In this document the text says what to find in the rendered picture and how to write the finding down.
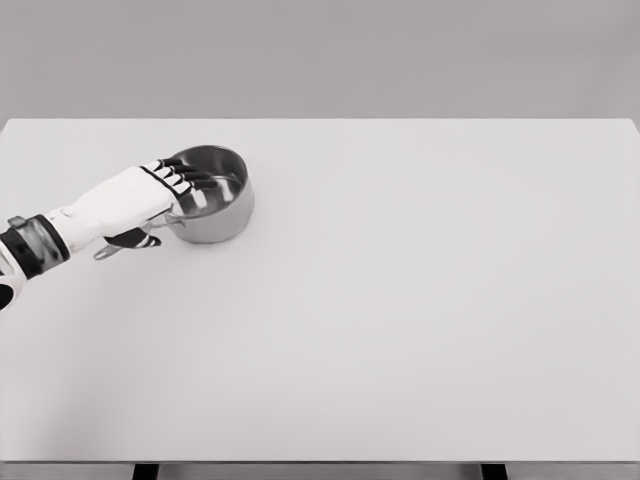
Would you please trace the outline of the steel saucepan with handle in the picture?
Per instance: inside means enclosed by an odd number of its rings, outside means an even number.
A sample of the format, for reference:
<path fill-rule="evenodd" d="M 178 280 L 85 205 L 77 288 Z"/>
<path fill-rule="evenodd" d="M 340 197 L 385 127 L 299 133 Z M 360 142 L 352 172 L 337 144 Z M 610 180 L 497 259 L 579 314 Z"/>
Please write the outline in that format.
<path fill-rule="evenodd" d="M 193 244 L 220 243 L 242 232 L 255 205 L 244 159 L 215 145 L 187 148 L 174 157 L 208 174 L 213 186 L 183 198 L 175 208 L 143 224 L 142 231 L 149 234 L 167 227 L 179 239 Z"/>

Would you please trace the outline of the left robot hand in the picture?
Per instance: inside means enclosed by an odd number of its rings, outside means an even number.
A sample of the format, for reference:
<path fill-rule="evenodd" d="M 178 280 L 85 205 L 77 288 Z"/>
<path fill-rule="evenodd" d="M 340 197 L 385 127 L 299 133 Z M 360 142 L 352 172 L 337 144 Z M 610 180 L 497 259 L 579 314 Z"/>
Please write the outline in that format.
<path fill-rule="evenodd" d="M 204 192 L 217 186 L 213 177 L 180 158 L 164 158 L 131 167 L 104 181 L 95 194 L 105 212 L 103 238 L 120 249 L 159 247 L 161 240 L 144 226 L 167 211 L 182 214 L 181 203 L 198 208 L 207 204 Z"/>

